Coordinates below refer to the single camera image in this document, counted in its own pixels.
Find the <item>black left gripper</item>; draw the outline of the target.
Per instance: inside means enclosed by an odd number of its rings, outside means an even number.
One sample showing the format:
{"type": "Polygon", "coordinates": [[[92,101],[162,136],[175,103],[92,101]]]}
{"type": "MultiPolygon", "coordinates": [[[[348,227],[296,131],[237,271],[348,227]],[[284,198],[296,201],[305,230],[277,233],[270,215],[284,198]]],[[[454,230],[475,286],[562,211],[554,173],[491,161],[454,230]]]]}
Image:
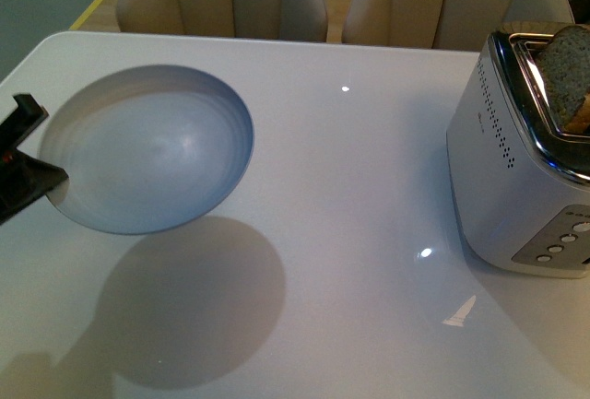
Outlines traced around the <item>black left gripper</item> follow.
{"type": "Polygon", "coordinates": [[[63,169],[16,150],[49,113],[28,93],[13,99],[17,107],[1,122],[2,224],[68,179],[63,169]]]}

